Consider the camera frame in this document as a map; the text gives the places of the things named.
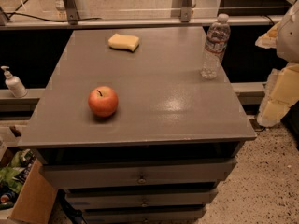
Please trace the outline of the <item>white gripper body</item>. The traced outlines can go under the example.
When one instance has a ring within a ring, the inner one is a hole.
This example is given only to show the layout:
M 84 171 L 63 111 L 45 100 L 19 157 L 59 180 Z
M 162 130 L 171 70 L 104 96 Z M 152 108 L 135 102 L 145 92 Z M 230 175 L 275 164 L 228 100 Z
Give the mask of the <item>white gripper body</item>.
M 278 26 L 277 56 L 299 63 L 299 0 L 283 16 Z

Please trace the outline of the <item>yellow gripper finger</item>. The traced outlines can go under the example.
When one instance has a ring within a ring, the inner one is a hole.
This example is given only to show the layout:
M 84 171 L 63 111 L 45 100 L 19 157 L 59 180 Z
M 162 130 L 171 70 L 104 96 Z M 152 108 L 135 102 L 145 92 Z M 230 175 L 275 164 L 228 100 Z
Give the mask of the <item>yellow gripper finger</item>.
M 273 25 L 265 34 L 258 37 L 255 45 L 263 49 L 274 49 L 277 46 L 278 27 L 279 23 Z
M 281 70 L 273 69 L 266 81 L 265 96 L 259 107 L 258 124 L 277 125 L 299 101 L 299 64 L 288 63 Z

